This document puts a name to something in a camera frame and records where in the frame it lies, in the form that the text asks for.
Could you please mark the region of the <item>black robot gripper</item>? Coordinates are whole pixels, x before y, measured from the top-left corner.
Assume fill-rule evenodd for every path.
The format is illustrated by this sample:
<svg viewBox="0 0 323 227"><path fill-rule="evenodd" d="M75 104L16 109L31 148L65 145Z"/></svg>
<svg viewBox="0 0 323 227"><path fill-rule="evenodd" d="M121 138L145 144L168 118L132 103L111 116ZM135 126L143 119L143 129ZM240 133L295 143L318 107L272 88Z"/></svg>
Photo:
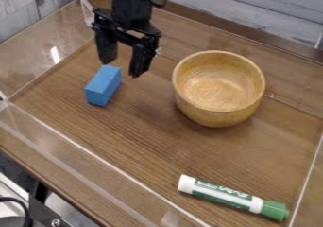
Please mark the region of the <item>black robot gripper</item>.
<svg viewBox="0 0 323 227"><path fill-rule="evenodd" d="M151 24L152 8L161 7L153 0L112 0L111 8L93 8L92 29L103 64L117 58L117 42L132 46L128 74L139 78L148 70L160 30Z"/></svg>

